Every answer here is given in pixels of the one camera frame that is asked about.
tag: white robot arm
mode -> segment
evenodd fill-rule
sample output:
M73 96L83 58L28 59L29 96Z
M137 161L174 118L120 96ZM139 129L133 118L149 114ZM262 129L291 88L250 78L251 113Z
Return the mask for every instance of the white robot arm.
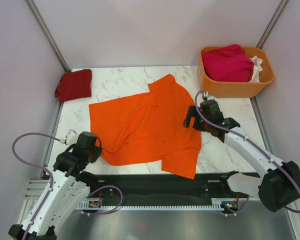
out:
M193 128L209 132L236 150L260 177L247 176L237 171L226 173L221 181L226 192L240 192L259 198L270 211L287 206L300 198L300 169L293 161L284 162L255 143L233 118L224 118L215 100L203 98L200 107L188 108L184 127L194 118Z
M75 137L76 143L56 158L52 178L30 214L10 228L14 240L56 240L70 214L96 188L98 177L83 170L102 153L98 137L90 132Z

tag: orange basket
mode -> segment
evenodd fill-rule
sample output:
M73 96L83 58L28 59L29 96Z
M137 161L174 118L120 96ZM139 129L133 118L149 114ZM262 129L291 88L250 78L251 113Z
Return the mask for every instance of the orange basket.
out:
M265 86L274 81L275 73L266 53L257 47L249 46L242 47L242 49L245 50L245 55L247 55L249 58L257 56L263 60L261 64L263 70L259 73L260 82L214 81L213 79L209 78L205 72L202 55L206 52L219 48L222 48L222 46L208 46L201 50L197 71L201 88L205 91L208 91L212 96L224 98L252 98L255 97Z

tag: gray wall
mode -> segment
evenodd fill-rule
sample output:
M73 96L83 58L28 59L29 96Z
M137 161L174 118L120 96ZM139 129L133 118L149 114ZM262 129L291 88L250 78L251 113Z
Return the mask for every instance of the gray wall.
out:
M280 0L34 0L69 68L197 65L255 46Z
M300 167L300 0L290 1L264 46L273 84L257 97L273 151Z
M27 132L49 133L63 70L23 0L0 0L0 240L18 220L29 179L37 171L16 160L13 140ZM40 163L46 140L29 137L17 152Z

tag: orange shirt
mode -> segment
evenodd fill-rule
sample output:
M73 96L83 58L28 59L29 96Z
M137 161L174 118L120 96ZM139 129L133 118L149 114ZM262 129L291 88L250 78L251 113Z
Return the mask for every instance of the orange shirt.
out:
M163 171L193 179L201 132L183 121L194 101L170 74L148 86L147 93L89 105L102 157L114 166L161 159Z

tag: marble table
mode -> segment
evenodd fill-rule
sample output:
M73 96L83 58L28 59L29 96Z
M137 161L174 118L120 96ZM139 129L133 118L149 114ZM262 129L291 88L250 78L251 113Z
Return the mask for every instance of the marble table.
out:
M200 90L197 66L151 66L92 68L92 97L67 101L63 104L56 137L65 138L72 129L81 133L90 131L89 104L100 103L125 96L149 92L148 84L172 74L178 84L195 98ZM257 120L249 98L218 98L225 118L232 117L261 146L264 146ZM255 172L252 166L235 150L223 144L207 132L201 133L202 147L198 155L196 173L226 173L232 170ZM55 141L48 169L52 169L58 154L67 148ZM166 174L161 170L161 161L125 166L112 166L103 158L89 164L86 171L93 174Z

